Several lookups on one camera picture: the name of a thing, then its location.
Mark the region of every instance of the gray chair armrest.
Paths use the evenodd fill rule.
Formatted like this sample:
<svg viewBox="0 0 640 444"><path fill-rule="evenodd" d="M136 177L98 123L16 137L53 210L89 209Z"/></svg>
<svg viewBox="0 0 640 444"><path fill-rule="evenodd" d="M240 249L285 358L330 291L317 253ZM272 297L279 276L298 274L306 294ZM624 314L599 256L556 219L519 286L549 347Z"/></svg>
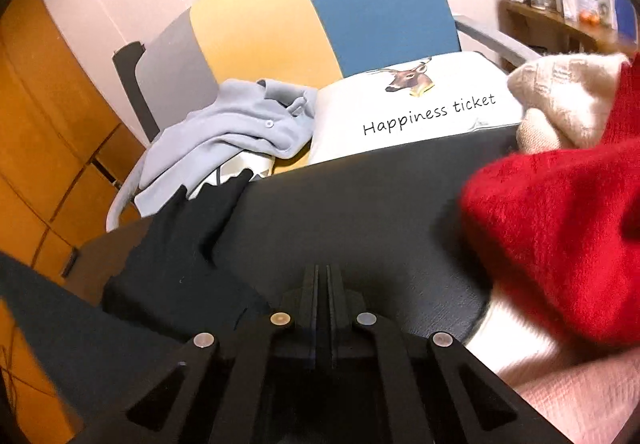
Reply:
<svg viewBox="0 0 640 444"><path fill-rule="evenodd" d="M485 47L489 47L489 49L516 67L540 58L540 54L535 50L501 33L499 30L482 25L461 14L454 16L453 19L456 21L456 29L479 41Z"/></svg>
<svg viewBox="0 0 640 444"><path fill-rule="evenodd" d="M106 230L110 233L116 230L120 225L120 215L124 211L124 208L131 202L133 195L136 194L138 184L140 184L140 177L142 176L142 169L145 166L146 151L142 154L142 157L138 159L138 162L131 170L131 173L127 175L127 178L122 183L122 186L118 190L109 211L107 212Z"/></svg>

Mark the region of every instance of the black plastic mount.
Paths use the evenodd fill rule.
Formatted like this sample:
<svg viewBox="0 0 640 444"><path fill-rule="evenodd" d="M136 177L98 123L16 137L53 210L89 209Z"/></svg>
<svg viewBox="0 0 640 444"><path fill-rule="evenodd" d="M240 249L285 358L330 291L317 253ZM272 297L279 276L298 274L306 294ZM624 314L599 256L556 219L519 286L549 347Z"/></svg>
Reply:
<svg viewBox="0 0 640 444"><path fill-rule="evenodd" d="M337 265L233 340L197 335L72 442L569 443L446 332L367 312Z"/></svg>

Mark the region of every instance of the chair armrest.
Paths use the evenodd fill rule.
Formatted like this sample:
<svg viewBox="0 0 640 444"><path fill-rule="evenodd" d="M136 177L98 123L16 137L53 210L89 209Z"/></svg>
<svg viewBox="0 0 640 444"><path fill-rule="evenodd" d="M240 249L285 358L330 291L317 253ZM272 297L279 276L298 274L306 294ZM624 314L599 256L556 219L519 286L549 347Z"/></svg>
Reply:
<svg viewBox="0 0 640 444"><path fill-rule="evenodd" d="M138 159L138 162L133 167L127 178L122 183L122 186L116 193L109 211L107 212L106 231L110 233L116 230L120 226L120 215L127 207L127 204L131 202L133 195L136 194L138 185L140 184L140 177L142 176L142 169L145 166L146 151L142 154L142 157Z"/></svg>
<svg viewBox="0 0 640 444"><path fill-rule="evenodd" d="M516 67L540 58L540 54L535 50L499 30L482 25L461 14L454 16L453 19L456 21L456 29L479 41L485 47L489 47Z"/></svg>
<svg viewBox="0 0 640 444"><path fill-rule="evenodd" d="M160 128L158 128L158 123L154 119L148 104L146 104L145 97L142 95L136 79L136 65L144 52L145 46L139 41L134 41L118 50L111 60L116 67L124 92L133 107L133 111L136 113L136 117L140 121L146 138L152 141L160 132Z"/></svg>

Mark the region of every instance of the metal screw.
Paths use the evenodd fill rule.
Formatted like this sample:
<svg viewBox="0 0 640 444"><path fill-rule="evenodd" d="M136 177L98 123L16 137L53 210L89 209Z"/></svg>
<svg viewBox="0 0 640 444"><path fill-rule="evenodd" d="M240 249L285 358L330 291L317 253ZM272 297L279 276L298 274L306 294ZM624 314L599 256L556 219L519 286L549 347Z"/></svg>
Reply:
<svg viewBox="0 0 640 444"><path fill-rule="evenodd" d="M358 314L356 321L360 323L360 325L369 327L371 325L374 325L376 321L378 321L378 318L376 318L376 315L372 314L371 312L361 312L360 314Z"/></svg>
<svg viewBox="0 0 640 444"><path fill-rule="evenodd" d="M453 343L453 338L446 332L437 332L433 335L433 342L439 347L450 347Z"/></svg>
<svg viewBox="0 0 640 444"><path fill-rule="evenodd" d="M201 332L193 339L193 344L200 348L210 347L215 341L215 337L208 332Z"/></svg>
<svg viewBox="0 0 640 444"><path fill-rule="evenodd" d="M271 323L276 326L282 327L284 325L288 325L291 322L291 316L286 312L276 312L273 316L271 316Z"/></svg>

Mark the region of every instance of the cream knit fabric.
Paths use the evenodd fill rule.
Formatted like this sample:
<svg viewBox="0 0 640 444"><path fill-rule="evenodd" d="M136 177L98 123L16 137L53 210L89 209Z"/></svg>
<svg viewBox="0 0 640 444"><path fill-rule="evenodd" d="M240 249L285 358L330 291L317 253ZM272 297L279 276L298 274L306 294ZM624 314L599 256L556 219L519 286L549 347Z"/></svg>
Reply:
<svg viewBox="0 0 640 444"><path fill-rule="evenodd" d="M518 129L524 153L592 148L615 98L624 54L546 56L511 73L508 87L527 109Z"/></svg>

